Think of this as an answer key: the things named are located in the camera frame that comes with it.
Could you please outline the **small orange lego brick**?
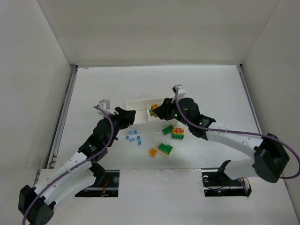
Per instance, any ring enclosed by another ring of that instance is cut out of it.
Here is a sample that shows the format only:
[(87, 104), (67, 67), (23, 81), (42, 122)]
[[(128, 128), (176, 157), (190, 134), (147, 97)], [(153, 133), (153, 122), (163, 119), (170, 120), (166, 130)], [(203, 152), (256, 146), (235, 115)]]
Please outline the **small orange lego brick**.
[(150, 156), (152, 156), (152, 157), (155, 157), (156, 155), (157, 155), (157, 150), (156, 149), (151, 149), (150, 151), (149, 151), (149, 155)]

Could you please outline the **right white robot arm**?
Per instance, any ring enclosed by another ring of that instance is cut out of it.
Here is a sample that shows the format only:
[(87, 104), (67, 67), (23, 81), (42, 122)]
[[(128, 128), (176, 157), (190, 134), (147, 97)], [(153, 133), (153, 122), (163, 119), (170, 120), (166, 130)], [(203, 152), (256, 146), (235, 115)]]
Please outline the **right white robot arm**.
[(165, 98), (162, 105), (151, 107), (153, 115), (161, 120), (175, 119), (186, 125), (190, 133), (206, 141), (217, 142), (235, 149), (247, 156), (240, 161), (226, 160), (220, 167), (232, 180), (242, 177), (259, 177), (269, 183), (276, 183), (290, 158), (277, 137), (235, 134), (229, 127), (200, 113), (198, 105), (191, 98), (178, 102)]

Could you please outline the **green long lego brick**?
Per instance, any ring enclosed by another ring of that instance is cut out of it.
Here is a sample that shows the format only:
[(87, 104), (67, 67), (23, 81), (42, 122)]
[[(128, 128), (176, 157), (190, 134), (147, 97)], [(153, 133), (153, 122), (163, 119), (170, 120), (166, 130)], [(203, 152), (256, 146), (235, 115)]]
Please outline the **green long lego brick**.
[(173, 131), (173, 126), (172, 126), (172, 125), (170, 125), (170, 126), (164, 128), (164, 129), (162, 129), (162, 133), (163, 133), (164, 135), (167, 135), (167, 134), (169, 134), (169, 133), (172, 133), (172, 131)]

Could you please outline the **green yellow stacked lego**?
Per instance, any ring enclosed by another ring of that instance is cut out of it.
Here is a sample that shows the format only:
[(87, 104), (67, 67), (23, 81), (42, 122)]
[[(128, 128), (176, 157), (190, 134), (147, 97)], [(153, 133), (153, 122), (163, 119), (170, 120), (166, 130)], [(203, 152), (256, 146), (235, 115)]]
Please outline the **green yellow stacked lego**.
[(165, 155), (169, 156), (171, 151), (173, 150), (173, 146), (161, 143), (158, 149)]

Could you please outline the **orange flower green lego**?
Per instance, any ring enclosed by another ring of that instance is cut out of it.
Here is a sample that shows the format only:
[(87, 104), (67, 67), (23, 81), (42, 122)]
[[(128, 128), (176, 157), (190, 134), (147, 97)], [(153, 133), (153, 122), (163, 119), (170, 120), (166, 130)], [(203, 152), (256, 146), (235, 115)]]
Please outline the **orange flower green lego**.
[(184, 138), (184, 129), (181, 128), (181, 127), (174, 127), (172, 129), (172, 134), (171, 134), (171, 137), (173, 139), (178, 139), (178, 140), (182, 140)]

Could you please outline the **yellow sloped lego brick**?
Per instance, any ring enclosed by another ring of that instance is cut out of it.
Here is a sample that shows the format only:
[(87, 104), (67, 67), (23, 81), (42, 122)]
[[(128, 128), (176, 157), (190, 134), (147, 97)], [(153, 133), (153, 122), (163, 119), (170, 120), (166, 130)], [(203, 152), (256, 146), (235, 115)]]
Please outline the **yellow sloped lego brick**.
[(156, 108), (158, 108), (158, 104), (153, 104), (153, 105), (151, 106), (152, 112), (154, 112), (154, 110), (155, 110)]

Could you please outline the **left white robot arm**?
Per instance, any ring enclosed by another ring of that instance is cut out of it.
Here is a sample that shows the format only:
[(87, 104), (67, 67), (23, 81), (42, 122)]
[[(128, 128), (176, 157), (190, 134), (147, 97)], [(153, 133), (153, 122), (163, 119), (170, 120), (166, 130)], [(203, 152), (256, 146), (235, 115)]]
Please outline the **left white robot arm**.
[(74, 180), (82, 177), (84, 172), (89, 172), (86, 185), (92, 185), (96, 178), (105, 174), (104, 168), (98, 162), (108, 153), (108, 148), (117, 140), (120, 130), (133, 125), (135, 110), (115, 108), (114, 113), (103, 114), (93, 133), (78, 149), (78, 151), (61, 166), (55, 174), (46, 181), (34, 186), (25, 185), (19, 193), (18, 210), (23, 215), (22, 224), (29, 222), (31, 225), (45, 225), (54, 215), (58, 206), (59, 194), (64, 197), (76, 194), (83, 189), (84, 182), (75, 185)]

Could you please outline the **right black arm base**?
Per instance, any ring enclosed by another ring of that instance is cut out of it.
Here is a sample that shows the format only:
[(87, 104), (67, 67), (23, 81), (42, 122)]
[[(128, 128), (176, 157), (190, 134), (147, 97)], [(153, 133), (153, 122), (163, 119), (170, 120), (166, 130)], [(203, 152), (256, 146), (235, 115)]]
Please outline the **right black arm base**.
[(248, 178), (232, 180), (224, 173), (229, 163), (230, 160), (226, 160), (219, 168), (202, 170), (205, 197), (250, 196), (252, 188)]

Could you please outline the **white three-compartment bin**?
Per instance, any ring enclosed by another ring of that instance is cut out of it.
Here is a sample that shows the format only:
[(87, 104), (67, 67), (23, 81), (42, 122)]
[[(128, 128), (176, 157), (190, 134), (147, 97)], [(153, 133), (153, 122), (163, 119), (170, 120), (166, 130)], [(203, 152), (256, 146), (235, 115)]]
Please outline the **white three-compartment bin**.
[(172, 125), (177, 125), (176, 120), (161, 120), (159, 117), (150, 115), (149, 110), (152, 105), (162, 105), (164, 99), (148, 99), (126, 102), (126, 110), (135, 110), (135, 121), (131, 128), (137, 130), (139, 133), (149, 133), (161, 131), (162, 129)]

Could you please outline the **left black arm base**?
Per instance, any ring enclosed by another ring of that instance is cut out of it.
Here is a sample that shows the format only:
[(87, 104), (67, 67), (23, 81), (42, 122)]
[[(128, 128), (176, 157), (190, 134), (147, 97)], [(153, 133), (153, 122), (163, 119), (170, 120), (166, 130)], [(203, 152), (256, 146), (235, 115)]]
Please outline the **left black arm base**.
[(118, 197), (120, 170), (106, 170), (96, 177), (93, 185), (78, 192), (75, 197)]

